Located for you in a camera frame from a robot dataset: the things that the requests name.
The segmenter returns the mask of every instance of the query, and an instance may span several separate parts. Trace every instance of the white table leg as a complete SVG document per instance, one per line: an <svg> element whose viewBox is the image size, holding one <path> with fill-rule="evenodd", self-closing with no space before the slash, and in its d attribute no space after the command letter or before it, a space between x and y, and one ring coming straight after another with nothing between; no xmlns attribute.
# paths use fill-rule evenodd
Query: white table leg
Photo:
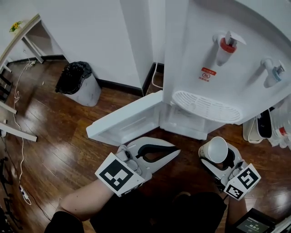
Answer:
<svg viewBox="0 0 291 233"><path fill-rule="evenodd" d="M3 103L0 101L0 107L5 108L6 110L16 114L17 111L15 109L13 109L12 107L9 107L7 104Z"/></svg>
<svg viewBox="0 0 291 233"><path fill-rule="evenodd" d="M43 63L44 60L41 58L41 56L38 54L38 52L34 49L34 47L32 46L31 42L29 41L29 39L24 36L22 38L22 41L26 44L26 46L30 49L30 51L34 54L34 56L37 58L37 60L40 62L40 63Z"/></svg>
<svg viewBox="0 0 291 233"><path fill-rule="evenodd" d="M34 142L36 142L36 139L37 139L37 136L35 136L33 134L29 134L29 133L14 129L13 127L6 125L6 124L3 124L3 123L0 123L0 129L7 132L7 133L11 133L15 136L22 137L24 139L31 140Z"/></svg>
<svg viewBox="0 0 291 233"><path fill-rule="evenodd" d="M6 65L3 65L3 68L4 69L6 69L9 73L11 73L12 72L12 70L11 69L9 69Z"/></svg>

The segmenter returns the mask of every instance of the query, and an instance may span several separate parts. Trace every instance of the open cabinet door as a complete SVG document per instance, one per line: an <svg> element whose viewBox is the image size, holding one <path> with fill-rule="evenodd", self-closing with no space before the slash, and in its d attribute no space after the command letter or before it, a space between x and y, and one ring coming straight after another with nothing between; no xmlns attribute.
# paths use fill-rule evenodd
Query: open cabinet door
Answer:
<svg viewBox="0 0 291 233"><path fill-rule="evenodd" d="M163 91L134 101L87 127L88 137L120 146L159 127Z"/></svg>

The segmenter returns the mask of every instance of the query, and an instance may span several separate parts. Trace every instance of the person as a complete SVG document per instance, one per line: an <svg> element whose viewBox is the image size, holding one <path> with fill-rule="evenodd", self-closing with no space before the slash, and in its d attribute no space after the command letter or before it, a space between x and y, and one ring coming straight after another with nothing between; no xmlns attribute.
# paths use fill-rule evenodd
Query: person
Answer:
<svg viewBox="0 0 291 233"><path fill-rule="evenodd" d="M149 203L137 190L117 197L99 179L76 190L60 201L45 233L83 233L82 222L90 219L98 233L125 232L206 232L214 233L226 205L214 192L190 195L182 192L174 198L160 222L150 219ZM229 197L226 232L247 213L244 199Z"/></svg>

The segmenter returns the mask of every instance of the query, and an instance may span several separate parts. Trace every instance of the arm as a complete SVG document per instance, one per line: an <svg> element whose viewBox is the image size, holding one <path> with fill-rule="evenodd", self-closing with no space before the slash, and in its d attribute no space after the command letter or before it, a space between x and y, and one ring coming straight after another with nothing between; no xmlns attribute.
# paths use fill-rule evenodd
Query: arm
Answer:
<svg viewBox="0 0 291 233"><path fill-rule="evenodd" d="M56 212L68 212L86 221L98 213L113 194L101 180L95 180L61 200Z"/></svg>
<svg viewBox="0 0 291 233"><path fill-rule="evenodd" d="M240 201L237 201L230 196L226 218L226 232L230 232L229 228L240 220L246 213L247 209L245 199L243 198Z"/></svg>

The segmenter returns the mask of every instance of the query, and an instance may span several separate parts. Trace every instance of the white paper cup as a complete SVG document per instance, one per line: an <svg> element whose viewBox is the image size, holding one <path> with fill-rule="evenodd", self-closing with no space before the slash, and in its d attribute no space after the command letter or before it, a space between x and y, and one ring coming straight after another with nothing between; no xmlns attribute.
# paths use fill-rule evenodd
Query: white paper cup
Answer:
<svg viewBox="0 0 291 233"><path fill-rule="evenodd" d="M214 137L208 143L199 148L199 157L209 159L214 163L223 162L228 153L226 141L222 137Z"/></svg>

